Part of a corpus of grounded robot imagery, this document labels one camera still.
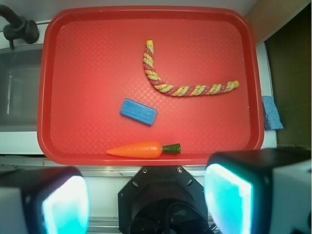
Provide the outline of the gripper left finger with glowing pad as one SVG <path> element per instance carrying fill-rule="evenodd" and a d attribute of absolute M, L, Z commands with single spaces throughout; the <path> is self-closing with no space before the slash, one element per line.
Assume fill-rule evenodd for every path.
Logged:
<path fill-rule="evenodd" d="M 85 234 L 90 220 L 87 180 L 75 167 L 2 172 L 2 234 Z"/>

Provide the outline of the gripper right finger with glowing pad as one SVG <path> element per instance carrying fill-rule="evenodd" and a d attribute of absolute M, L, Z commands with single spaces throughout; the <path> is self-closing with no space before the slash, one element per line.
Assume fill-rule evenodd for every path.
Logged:
<path fill-rule="evenodd" d="M 298 147 L 217 152 L 204 197 L 223 234 L 309 234 L 312 152 Z"/>

